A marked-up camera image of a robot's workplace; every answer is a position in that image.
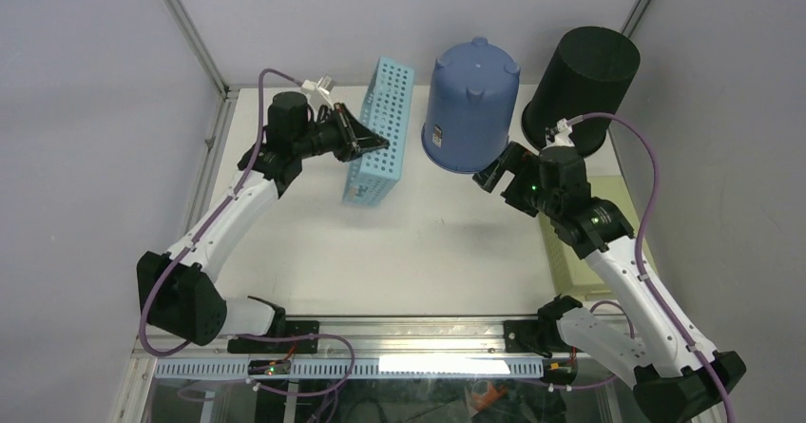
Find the light blue perforated basket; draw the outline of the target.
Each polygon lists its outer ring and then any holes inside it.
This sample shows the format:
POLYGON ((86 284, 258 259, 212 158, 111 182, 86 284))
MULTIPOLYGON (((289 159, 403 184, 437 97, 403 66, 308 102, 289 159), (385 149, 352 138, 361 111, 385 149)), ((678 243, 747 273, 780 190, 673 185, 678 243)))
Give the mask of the light blue perforated basket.
POLYGON ((387 57, 378 59, 358 120, 388 143, 350 163, 345 203, 377 206, 401 179, 413 81, 411 67, 387 57))

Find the large blue plastic bucket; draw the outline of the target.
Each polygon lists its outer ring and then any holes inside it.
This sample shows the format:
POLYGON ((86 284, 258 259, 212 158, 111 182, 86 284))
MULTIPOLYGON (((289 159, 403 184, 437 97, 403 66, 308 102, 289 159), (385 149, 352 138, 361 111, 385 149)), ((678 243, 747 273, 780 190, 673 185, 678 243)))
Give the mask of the large blue plastic bucket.
POLYGON ((421 143, 441 168, 476 173, 509 142, 521 68, 483 36, 457 44, 434 62, 421 143))

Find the large black plastic bucket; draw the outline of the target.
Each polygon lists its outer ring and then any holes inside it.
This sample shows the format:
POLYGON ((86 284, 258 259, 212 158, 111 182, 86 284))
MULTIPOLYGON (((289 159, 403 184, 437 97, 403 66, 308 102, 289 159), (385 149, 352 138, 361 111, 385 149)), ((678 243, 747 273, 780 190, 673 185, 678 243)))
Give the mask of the large black plastic bucket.
POLYGON ((616 113, 640 62, 636 45, 616 30, 586 26, 566 32, 523 110, 521 127, 527 141, 542 149, 546 129, 561 119, 616 113))

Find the yellow-green perforated basket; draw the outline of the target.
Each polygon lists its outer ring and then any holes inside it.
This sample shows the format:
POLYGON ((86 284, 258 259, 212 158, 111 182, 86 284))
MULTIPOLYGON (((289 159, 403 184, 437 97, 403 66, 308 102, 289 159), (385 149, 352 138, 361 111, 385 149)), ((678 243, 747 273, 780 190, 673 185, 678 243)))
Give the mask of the yellow-green perforated basket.
MULTIPOLYGON (((622 176, 597 176, 589 179, 592 195, 614 202, 638 233, 639 215, 636 212, 622 176)), ((550 220, 539 214, 537 221, 543 235, 547 261, 557 294, 570 295, 580 301, 615 299, 603 280, 574 251, 561 242, 550 220)))

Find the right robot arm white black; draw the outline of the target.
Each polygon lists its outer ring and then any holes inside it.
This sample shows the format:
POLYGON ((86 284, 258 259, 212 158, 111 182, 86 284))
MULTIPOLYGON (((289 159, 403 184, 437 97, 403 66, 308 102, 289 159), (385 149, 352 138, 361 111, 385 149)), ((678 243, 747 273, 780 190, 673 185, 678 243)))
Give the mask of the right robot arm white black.
POLYGON ((637 329, 631 338, 603 324, 571 296, 537 312, 516 341, 541 356, 576 348, 627 385, 651 422, 687 422, 725 404, 746 372, 734 351, 721 352, 683 313, 639 251, 636 234, 618 206, 596 197, 584 159, 572 146, 537 154, 510 143, 474 182, 491 192, 502 176, 506 204, 531 217, 544 215, 569 246, 610 288, 637 329))

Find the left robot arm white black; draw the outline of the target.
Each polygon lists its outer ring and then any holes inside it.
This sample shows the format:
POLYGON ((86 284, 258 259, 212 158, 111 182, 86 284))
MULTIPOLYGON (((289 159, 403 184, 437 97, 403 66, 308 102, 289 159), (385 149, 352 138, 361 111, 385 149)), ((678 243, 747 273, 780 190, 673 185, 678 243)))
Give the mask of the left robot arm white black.
POLYGON ((141 305, 139 338, 154 356, 171 356, 147 340, 153 326, 206 345, 219 336, 249 337, 264 353, 279 350, 284 311, 257 297, 223 297, 216 282, 230 254, 255 221, 286 193, 304 160, 332 154, 349 163, 390 142, 362 124, 343 103, 312 107, 308 97, 282 91, 259 99, 259 128, 217 204, 162 253, 145 252, 136 266, 141 305))

